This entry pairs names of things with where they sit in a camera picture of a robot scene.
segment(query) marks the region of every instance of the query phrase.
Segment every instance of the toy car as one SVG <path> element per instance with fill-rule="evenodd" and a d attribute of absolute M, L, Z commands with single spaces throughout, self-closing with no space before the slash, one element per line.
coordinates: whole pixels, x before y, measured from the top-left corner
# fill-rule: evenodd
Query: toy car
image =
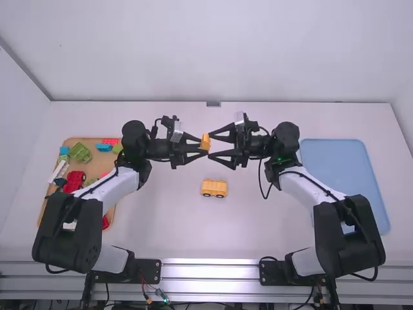
<path fill-rule="evenodd" d="M 205 179 L 202 182 L 201 194 L 205 197 L 215 196 L 216 198 L 224 198 L 227 193 L 228 185 L 226 181 Z"/>
<path fill-rule="evenodd" d="M 83 182 L 86 180 L 86 174 L 83 171 L 70 171 L 67 174 L 67 183 L 63 186 L 63 192 L 71 192 L 82 189 Z"/>

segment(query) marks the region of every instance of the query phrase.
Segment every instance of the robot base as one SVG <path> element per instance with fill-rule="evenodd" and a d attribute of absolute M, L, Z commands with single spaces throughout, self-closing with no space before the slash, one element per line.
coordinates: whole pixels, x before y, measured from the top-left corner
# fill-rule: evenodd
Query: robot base
<path fill-rule="evenodd" d="M 142 284 L 142 277 L 147 284 L 158 284 L 161 280 L 161 260 L 144 260 L 135 258 L 134 260 L 138 274 L 131 278 L 118 276 L 113 273 L 106 273 L 95 271 L 95 283 L 128 283 L 128 284 Z"/>
<path fill-rule="evenodd" d="M 314 286 L 325 285 L 325 274 L 314 276 L 287 277 L 289 272 L 285 261 L 262 261 L 259 265 L 259 283 L 263 286 Z"/>

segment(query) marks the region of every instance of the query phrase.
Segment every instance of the light blue plastic tray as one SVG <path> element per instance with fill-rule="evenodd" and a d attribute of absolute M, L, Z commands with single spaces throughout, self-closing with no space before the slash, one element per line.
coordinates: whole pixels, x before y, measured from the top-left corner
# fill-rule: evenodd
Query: light blue plastic tray
<path fill-rule="evenodd" d="M 349 196 L 362 194 L 373 210 L 380 234 L 390 231 L 390 221 L 363 142 L 357 139 L 304 139 L 301 160 L 309 173 L 325 185 Z M 353 228 L 343 225 L 343 232 Z"/>

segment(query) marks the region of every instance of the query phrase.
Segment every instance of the black cable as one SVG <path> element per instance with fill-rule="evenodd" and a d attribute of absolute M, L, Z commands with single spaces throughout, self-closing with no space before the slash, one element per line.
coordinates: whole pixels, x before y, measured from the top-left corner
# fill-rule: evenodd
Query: black cable
<path fill-rule="evenodd" d="M 260 158 L 260 159 L 259 159 L 259 164 L 258 164 L 258 184 L 259 184 L 259 190 L 261 191 L 261 195 L 263 196 L 263 198 L 264 198 L 265 200 L 267 200 L 268 197 L 270 196 L 270 191 L 271 191 L 271 188 L 272 188 L 272 183 L 271 183 L 270 187 L 268 188 L 267 195 L 264 195 L 263 186 L 262 186 L 262 184 L 261 184 L 261 163 L 262 163 L 262 162 L 263 162 L 263 158 Z"/>
<path fill-rule="evenodd" d="M 364 239 L 366 242 L 368 242 L 368 237 L 367 237 L 367 233 L 364 230 L 363 226 L 360 224 L 359 220 L 356 218 L 356 216 L 353 214 L 353 212 L 350 210 L 350 208 L 348 208 L 342 201 L 340 201 L 336 196 L 334 196 L 329 190 L 327 190 L 326 188 L 324 188 L 323 186 L 321 186 L 319 183 L 317 183 L 316 181 L 314 181 L 312 178 L 309 178 L 308 176 L 306 176 L 305 174 L 298 172 L 298 171 L 284 171 L 281 172 L 279 175 L 282 176 L 283 174 L 297 174 L 298 176 L 301 176 L 302 178 L 310 181 L 312 184 L 314 184 L 316 187 L 318 187 L 319 189 L 321 189 L 323 192 L 325 192 L 325 194 L 327 196 L 330 196 L 331 198 L 333 198 L 337 203 L 339 203 L 340 207 L 342 207 L 345 212 L 352 218 L 352 220 L 354 221 L 354 224 L 356 225 L 356 227 L 360 230 L 361 234 L 363 235 Z M 373 282 L 374 280 L 377 279 L 379 273 L 379 268 L 378 266 L 374 266 L 374 275 L 372 278 L 366 278 L 365 276 L 361 276 L 357 273 L 352 273 L 352 276 L 355 276 L 357 278 L 360 278 L 362 280 L 365 281 L 369 281 L 369 282 Z"/>
<path fill-rule="evenodd" d="M 170 162 L 170 160 L 154 160 L 154 159 L 151 159 L 151 160 L 158 161 L 160 163 L 169 163 Z"/>
<path fill-rule="evenodd" d="M 298 310 L 298 309 L 301 309 L 302 307 L 304 307 L 305 305 L 307 305 L 307 304 L 308 304 L 308 302 L 310 301 L 311 297 L 312 297 L 312 293 L 314 293 L 314 286 L 313 286 L 313 287 L 311 287 L 311 292 L 310 292 L 310 294 L 309 294 L 309 296 L 308 296 L 307 300 L 304 302 L 304 304 L 299 305 L 298 307 L 294 308 L 293 310 Z"/>
<path fill-rule="evenodd" d="M 108 302 L 109 302 L 109 285 L 108 285 L 108 282 L 106 282 L 105 283 L 105 286 L 106 286 L 106 302 L 105 302 L 105 305 L 104 305 L 104 307 L 106 307 L 106 305 L 108 304 Z"/>
<path fill-rule="evenodd" d="M 264 127 L 259 126 L 258 128 L 260 128 L 261 130 L 264 130 L 265 133 L 267 134 L 267 136 L 270 135 L 269 131 L 267 129 L 265 129 Z"/>
<path fill-rule="evenodd" d="M 366 278 L 365 276 L 361 276 L 360 274 L 357 273 L 352 273 L 352 276 L 355 276 L 359 279 L 362 279 L 364 281 L 369 281 L 369 282 L 373 282 L 377 279 L 377 275 L 379 274 L 379 267 L 378 266 L 374 266 L 374 274 L 372 278 Z"/>
<path fill-rule="evenodd" d="M 161 118 L 157 118 L 157 119 L 155 119 L 154 126 L 156 126 L 156 123 L 157 123 L 158 121 L 162 121 L 162 119 L 161 119 Z"/>
<path fill-rule="evenodd" d="M 61 270 L 56 270 L 56 271 L 50 269 L 50 266 L 49 266 L 48 261 L 49 261 L 49 259 L 50 259 L 50 254 L 51 254 L 51 252 L 52 252 L 52 249 L 54 248 L 57 235 L 61 232 L 62 226 L 63 226 L 63 224 L 65 223 L 68 215 L 69 215 L 70 212 L 74 209 L 74 207 L 79 204 L 79 202 L 81 201 L 81 198 L 82 198 L 83 196 L 92 193 L 92 192 L 93 192 L 95 189 L 97 189 L 99 186 L 102 186 L 102 185 L 105 184 L 107 181 L 111 180 L 112 178 L 116 177 L 116 176 L 119 174 L 119 165 L 118 165 L 118 163 L 119 163 L 119 160 L 120 160 L 122 154 L 123 154 L 123 150 L 121 150 L 121 151 L 119 152 L 119 154 L 117 155 L 117 158 L 116 158 L 116 160 L 115 160 L 115 162 L 114 162 L 114 165 L 115 165 L 115 168 L 116 168 L 115 173 L 114 173 L 113 175 L 111 175 L 109 178 L 107 178 L 107 179 L 105 179 L 104 181 L 102 181 L 101 183 L 97 184 L 95 187 L 92 187 L 91 189 L 87 190 L 86 192 L 80 194 L 79 197 L 77 197 L 76 202 L 73 203 L 73 204 L 66 210 L 66 213 L 65 213 L 65 215 L 63 216 L 62 220 L 60 221 L 59 226 L 57 226 L 58 228 L 56 229 L 56 232 L 53 234 L 52 241 L 50 242 L 49 251 L 48 251 L 48 254 L 47 254 L 47 256 L 46 256 L 46 261 L 47 261 L 47 263 L 45 263 L 45 267 L 46 267 L 46 270 L 47 270 L 48 273 L 50 273 L 50 274 L 61 274 L 61 273 L 66 273 L 67 271 L 70 271 L 69 269 L 61 269 Z"/>

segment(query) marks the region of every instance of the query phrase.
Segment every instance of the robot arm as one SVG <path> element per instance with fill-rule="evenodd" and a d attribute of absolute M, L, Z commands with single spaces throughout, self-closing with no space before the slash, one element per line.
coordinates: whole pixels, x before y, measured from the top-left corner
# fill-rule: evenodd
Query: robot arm
<path fill-rule="evenodd" d="M 266 135 L 252 134 L 260 130 Z M 335 191 L 302 167 L 296 156 L 299 129 L 295 124 L 280 123 L 270 134 L 239 112 L 235 122 L 210 132 L 210 137 L 234 145 L 233 149 L 209 154 L 211 160 L 233 170 L 239 165 L 246 167 L 249 160 L 260 160 L 260 164 L 267 160 L 265 176 L 271 186 L 295 197 L 314 213 L 315 247 L 289 253 L 285 261 L 277 262 L 287 283 L 306 283 L 320 274 L 335 279 L 385 262 L 385 250 L 368 200 L 362 195 L 348 197 Z M 354 226 L 354 232 L 344 234 L 343 222 Z"/>
<path fill-rule="evenodd" d="M 165 139 L 156 138 L 158 121 L 167 129 Z M 146 183 L 152 169 L 149 160 L 167 161 L 176 169 L 208 154 L 199 148 L 199 138 L 181 130 L 176 116 L 157 119 L 151 131 L 140 121 L 129 121 L 122 133 L 123 152 L 108 175 L 71 194 L 56 192 L 49 196 L 32 249 L 33 259 L 46 264 L 49 273 L 93 270 L 123 279 L 139 274 L 142 270 L 133 252 L 102 244 L 103 215 Z M 74 231 L 63 229 L 65 223 L 73 221 Z M 49 264 L 64 269 L 53 271 Z"/>

